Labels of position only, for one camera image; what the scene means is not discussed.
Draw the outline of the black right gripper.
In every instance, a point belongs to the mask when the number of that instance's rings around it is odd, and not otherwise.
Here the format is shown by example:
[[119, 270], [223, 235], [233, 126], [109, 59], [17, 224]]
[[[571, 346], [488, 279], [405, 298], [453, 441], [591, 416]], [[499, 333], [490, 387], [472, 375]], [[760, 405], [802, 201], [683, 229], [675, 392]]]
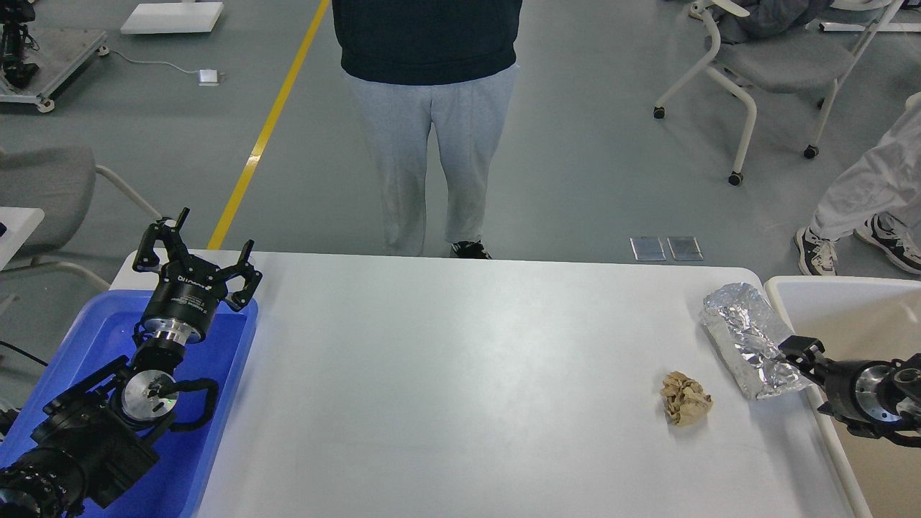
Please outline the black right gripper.
[[904, 430], [889, 386], [894, 361], [828, 361], [825, 345], [814, 337], [790, 335], [779, 344], [786, 361], [825, 391], [818, 412], [845, 425], [856, 437], [887, 437]]

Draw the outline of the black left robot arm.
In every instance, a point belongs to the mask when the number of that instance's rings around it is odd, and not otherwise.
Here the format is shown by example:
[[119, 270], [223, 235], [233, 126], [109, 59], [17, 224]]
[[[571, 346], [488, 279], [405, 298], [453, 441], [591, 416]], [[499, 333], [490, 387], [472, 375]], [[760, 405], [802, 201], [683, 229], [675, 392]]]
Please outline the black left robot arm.
[[157, 465], [165, 434], [193, 433], [216, 419], [227, 381], [178, 379], [190, 345], [201, 343], [222, 303], [241, 312], [263, 275], [253, 240], [220, 268], [181, 239], [189, 213], [162, 217], [142, 236], [132, 268], [157, 274], [131, 332], [135, 351], [118, 356], [43, 407], [33, 446], [2, 468], [4, 517], [78, 517], [85, 503], [106, 508]]

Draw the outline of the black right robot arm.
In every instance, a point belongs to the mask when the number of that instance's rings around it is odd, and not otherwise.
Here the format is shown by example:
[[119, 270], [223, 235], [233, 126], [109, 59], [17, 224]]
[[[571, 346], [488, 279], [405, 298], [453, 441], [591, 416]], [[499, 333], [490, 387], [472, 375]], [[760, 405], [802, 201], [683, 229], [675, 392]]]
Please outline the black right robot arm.
[[920, 446], [919, 354], [908, 360], [835, 361], [825, 357], [819, 339], [797, 335], [779, 350], [825, 393], [818, 412], [845, 425], [852, 436]]

